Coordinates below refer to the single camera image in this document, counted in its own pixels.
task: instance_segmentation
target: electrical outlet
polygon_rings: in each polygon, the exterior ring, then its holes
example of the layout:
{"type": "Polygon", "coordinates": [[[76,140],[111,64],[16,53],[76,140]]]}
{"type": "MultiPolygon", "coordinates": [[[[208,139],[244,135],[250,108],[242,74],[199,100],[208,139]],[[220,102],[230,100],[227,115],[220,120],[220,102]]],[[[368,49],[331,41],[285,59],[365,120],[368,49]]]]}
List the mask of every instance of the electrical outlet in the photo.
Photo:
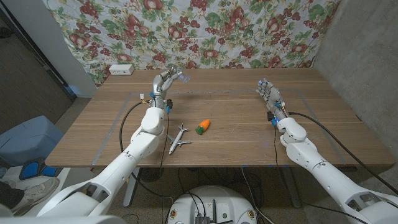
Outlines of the electrical outlet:
{"type": "Polygon", "coordinates": [[[131,75],[134,67],[132,65],[112,65],[109,71],[112,75],[131,75]]]}

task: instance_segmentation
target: black cable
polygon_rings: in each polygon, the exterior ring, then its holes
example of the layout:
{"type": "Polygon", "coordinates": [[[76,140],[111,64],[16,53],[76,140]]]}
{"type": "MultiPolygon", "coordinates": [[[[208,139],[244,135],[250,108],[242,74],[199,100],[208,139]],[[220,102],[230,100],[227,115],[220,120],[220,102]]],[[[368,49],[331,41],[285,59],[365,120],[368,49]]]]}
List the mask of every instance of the black cable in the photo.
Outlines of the black cable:
{"type": "Polygon", "coordinates": [[[289,115],[300,115],[303,116],[304,118],[307,118],[311,121],[313,121],[314,123],[316,123],[317,125],[319,125],[321,128],[323,128],[352,158],[355,159],[356,162],[358,162],[359,164],[361,164],[361,166],[363,166],[369,173],[371,173],[375,178],[377,178],[378,180],[380,180],[385,186],[387,186],[388,188],[390,188],[395,194],[398,195],[398,190],[393,187],[392,185],[390,185],[389,183],[387,183],[383,178],[379,177],[375,172],[373,172],[367,165],[365,165],[362,161],[360,161],[351,151],[349,151],[344,145],[343,143],[341,143],[326,127],[324,127],[324,125],[322,125],[319,121],[305,115],[302,113],[296,113],[296,112],[289,112],[289,115]]]}
{"type": "MultiPolygon", "coordinates": [[[[212,182],[212,183],[215,182],[214,180],[211,180],[211,179],[210,179],[210,177],[205,173],[205,171],[204,171],[202,168],[200,168],[200,170],[201,170],[201,172],[203,173],[203,175],[205,175],[205,177],[206,177],[210,182],[212,182]]],[[[228,183],[227,183],[226,180],[224,180],[224,179],[221,178],[221,176],[219,175],[219,173],[218,173],[218,171],[216,170],[216,168],[214,169],[214,171],[215,171],[216,175],[218,175],[219,178],[223,181],[223,184],[222,184],[222,185],[224,185],[225,187],[227,187],[227,186],[229,186],[229,185],[232,185],[232,184],[244,184],[244,185],[246,185],[246,181],[243,179],[242,173],[236,172],[235,169],[234,169],[235,175],[234,175],[234,177],[233,177],[234,180],[232,180],[231,182],[228,182],[228,183]]],[[[258,180],[258,182],[255,182],[255,181],[253,182],[252,180],[249,180],[249,179],[248,179],[248,182],[249,182],[249,184],[250,184],[250,187],[253,189],[252,194],[253,194],[253,196],[254,196],[254,198],[255,198],[255,200],[256,200],[254,203],[255,203],[256,205],[259,205],[259,207],[261,208],[261,207],[264,205],[264,201],[265,201],[265,194],[264,194],[264,192],[262,191],[261,179],[260,179],[260,177],[258,177],[256,174],[249,174],[248,177],[251,177],[252,179],[257,179],[257,180],[258,180]],[[254,191],[254,190],[257,190],[257,189],[258,189],[259,192],[260,192],[260,200],[261,200],[260,203],[257,201],[258,197],[256,196],[256,192],[254,191]]]]}
{"type": "MultiPolygon", "coordinates": [[[[182,193],[185,194],[184,186],[182,185],[182,182],[181,182],[180,169],[181,169],[181,167],[178,168],[178,181],[180,182],[180,186],[181,186],[181,189],[182,189],[182,193]]],[[[198,214],[200,214],[200,213],[199,213],[198,204],[197,204],[197,202],[195,201],[195,199],[194,199],[193,196],[192,196],[193,194],[191,194],[191,192],[189,192],[189,191],[188,191],[188,194],[191,195],[191,198],[192,198],[192,200],[193,200],[193,203],[195,203],[195,205],[197,206],[198,214]]],[[[203,211],[204,211],[203,213],[206,214],[205,205],[203,204],[203,202],[202,202],[202,205],[203,205],[203,211]]]]}
{"type": "Polygon", "coordinates": [[[180,169],[181,169],[181,167],[178,168],[178,181],[180,182],[180,186],[181,186],[181,189],[182,189],[182,193],[184,194],[184,193],[185,193],[185,190],[184,190],[184,187],[182,186],[182,183],[181,183],[180,169]]]}
{"type": "Polygon", "coordinates": [[[250,184],[249,184],[249,182],[248,182],[248,179],[246,178],[246,176],[245,176],[245,174],[244,174],[244,168],[243,168],[243,167],[242,167],[242,174],[243,174],[245,183],[246,183],[246,185],[248,186],[249,193],[250,193],[251,199],[252,199],[252,201],[253,201],[254,208],[257,209],[257,210],[260,210],[259,207],[258,207],[257,204],[256,204],[256,199],[254,199],[254,194],[253,194],[253,191],[251,190],[251,186],[250,186],[250,184]]]}
{"type": "MultiPolygon", "coordinates": [[[[167,135],[169,134],[169,113],[167,113],[167,131],[166,131],[166,138],[164,141],[164,147],[163,147],[163,154],[162,154],[162,160],[160,160],[160,169],[159,169],[159,179],[162,176],[162,165],[163,165],[163,157],[164,157],[164,151],[166,150],[166,143],[167,143],[167,135]]],[[[163,223],[163,211],[164,209],[164,197],[162,197],[162,223],[163,223]]]]}
{"type": "Polygon", "coordinates": [[[135,104],[134,106],[132,106],[129,111],[127,111],[126,115],[124,115],[124,118],[122,120],[122,123],[120,124],[120,129],[119,129],[119,143],[120,143],[120,150],[123,152],[124,148],[123,148],[123,142],[122,142],[122,131],[123,131],[123,126],[124,126],[124,122],[126,121],[127,117],[129,116],[130,112],[138,105],[143,104],[142,101],[140,101],[139,103],[135,104]]]}
{"type": "Polygon", "coordinates": [[[122,218],[124,218],[124,217],[127,217],[127,216],[129,216],[129,215],[132,215],[132,216],[135,216],[135,217],[137,217],[137,224],[138,224],[139,217],[138,217],[138,215],[136,215],[136,214],[130,213],[130,214],[127,214],[127,215],[123,215],[123,217],[122,217],[122,218]]]}
{"type": "Polygon", "coordinates": [[[231,224],[231,223],[234,223],[234,221],[233,220],[229,220],[229,221],[220,222],[220,223],[217,223],[217,224],[231,224]]]}
{"type": "Polygon", "coordinates": [[[258,217],[257,224],[260,224],[260,223],[266,224],[263,217],[259,217],[259,216],[257,216],[257,217],[258,217]]]}
{"type": "Polygon", "coordinates": [[[368,224],[368,223],[365,222],[364,220],[362,220],[362,219],[360,219],[360,218],[357,218],[357,217],[355,217],[355,216],[353,216],[353,215],[350,215],[350,214],[348,214],[348,213],[345,213],[345,212],[342,212],[342,211],[339,211],[339,210],[334,210],[334,209],[331,209],[331,208],[325,208],[325,207],[321,207],[321,206],[317,206],[317,205],[312,205],[312,204],[310,204],[310,203],[303,202],[301,199],[295,198],[292,194],[290,194],[289,190],[287,189],[286,183],[283,181],[283,178],[282,178],[282,176],[281,176],[281,174],[280,174],[280,170],[279,170],[278,159],[277,159],[277,158],[278,158],[278,153],[277,153],[277,150],[276,150],[276,127],[275,127],[275,137],[274,137],[274,148],[275,148],[275,161],[276,161],[276,167],[277,167],[277,169],[278,169],[279,180],[280,180],[280,182],[281,182],[282,185],[284,186],[284,189],[287,191],[287,193],[289,194],[289,196],[290,196],[291,198],[293,198],[293,199],[295,199],[295,200],[298,200],[299,202],[301,202],[301,203],[303,203],[303,204],[306,204],[306,205],[309,205],[309,206],[311,206],[311,207],[320,208],[320,209],[328,210],[328,211],[331,211],[331,212],[336,212],[336,213],[344,214],[344,215],[346,215],[346,216],[349,216],[349,217],[351,217],[351,218],[356,219],[357,221],[359,221],[359,222],[361,222],[361,223],[368,224]]]}
{"type": "Polygon", "coordinates": [[[197,198],[199,198],[199,200],[200,200],[200,202],[201,202],[201,205],[203,206],[203,217],[206,217],[206,209],[205,209],[205,204],[203,203],[203,201],[201,200],[201,198],[199,197],[199,196],[197,196],[197,195],[195,195],[195,194],[193,194],[193,193],[190,193],[189,191],[188,191],[188,193],[192,196],[195,196],[195,197],[197,197],[197,198]]]}
{"type": "MultiPolygon", "coordinates": [[[[264,191],[262,190],[261,180],[256,174],[249,174],[246,176],[247,176],[246,178],[247,178],[248,184],[249,184],[248,187],[249,187],[251,193],[253,194],[253,200],[254,200],[253,204],[257,208],[262,208],[262,206],[264,205],[264,201],[265,201],[265,195],[264,195],[264,191]],[[253,183],[255,183],[255,181],[249,180],[249,177],[253,178],[253,176],[259,180],[259,182],[257,183],[257,186],[254,186],[254,187],[253,187],[253,183]],[[258,189],[258,191],[260,192],[260,197],[257,197],[256,189],[258,189]]],[[[246,181],[243,181],[243,182],[239,181],[238,183],[247,185],[246,181]]]]}

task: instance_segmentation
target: blue cushion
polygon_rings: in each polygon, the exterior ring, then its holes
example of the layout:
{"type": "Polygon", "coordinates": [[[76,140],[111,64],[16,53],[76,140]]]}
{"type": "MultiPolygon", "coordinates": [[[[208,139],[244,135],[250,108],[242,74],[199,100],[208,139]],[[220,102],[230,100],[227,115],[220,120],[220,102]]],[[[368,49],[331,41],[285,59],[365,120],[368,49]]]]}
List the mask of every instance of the blue cushion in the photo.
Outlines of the blue cushion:
{"type": "Polygon", "coordinates": [[[12,166],[47,158],[63,133],[45,116],[38,116],[0,135],[0,157],[12,166]]]}
{"type": "Polygon", "coordinates": [[[46,175],[49,177],[53,177],[55,174],[55,171],[57,171],[57,168],[52,168],[52,167],[45,167],[44,170],[42,171],[42,175],[46,175]]]}
{"type": "Polygon", "coordinates": [[[38,169],[39,169],[38,162],[30,163],[28,166],[25,166],[25,169],[23,170],[21,178],[25,179],[27,177],[32,177],[32,176],[37,175],[38,169]]]}

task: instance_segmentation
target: sneaker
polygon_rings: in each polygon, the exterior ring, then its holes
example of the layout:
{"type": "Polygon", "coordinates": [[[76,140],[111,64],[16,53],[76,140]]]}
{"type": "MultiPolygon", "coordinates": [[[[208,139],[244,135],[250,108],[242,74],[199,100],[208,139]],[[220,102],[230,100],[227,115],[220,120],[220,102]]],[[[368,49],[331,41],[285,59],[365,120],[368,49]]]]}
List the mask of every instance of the sneaker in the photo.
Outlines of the sneaker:
{"type": "Polygon", "coordinates": [[[34,205],[43,202],[54,192],[59,182],[57,178],[51,178],[39,185],[26,189],[24,198],[12,209],[13,212],[16,212],[14,215],[23,215],[34,205]]]}

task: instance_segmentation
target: table leg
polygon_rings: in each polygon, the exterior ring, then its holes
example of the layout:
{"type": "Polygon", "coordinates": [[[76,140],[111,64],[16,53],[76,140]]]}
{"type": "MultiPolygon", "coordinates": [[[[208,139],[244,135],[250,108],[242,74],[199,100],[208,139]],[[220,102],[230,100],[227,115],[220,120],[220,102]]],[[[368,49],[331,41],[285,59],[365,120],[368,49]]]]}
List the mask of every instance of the table leg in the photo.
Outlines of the table leg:
{"type": "MultiPolygon", "coordinates": [[[[135,168],[132,173],[138,177],[138,173],[139,173],[139,168],[135,168]]],[[[132,175],[130,175],[129,178],[129,183],[127,184],[127,189],[126,189],[126,194],[124,195],[124,200],[123,200],[123,207],[128,208],[131,205],[132,202],[132,198],[134,197],[134,192],[137,189],[137,181],[135,180],[135,178],[132,177],[132,175]]]]}
{"type": "Polygon", "coordinates": [[[280,169],[282,170],[282,175],[284,176],[287,190],[289,191],[290,195],[294,197],[290,197],[293,207],[300,208],[301,202],[298,200],[299,193],[297,192],[297,187],[296,183],[294,182],[292,170],[290,170],[290,167],[281,167],[280,169]]]}

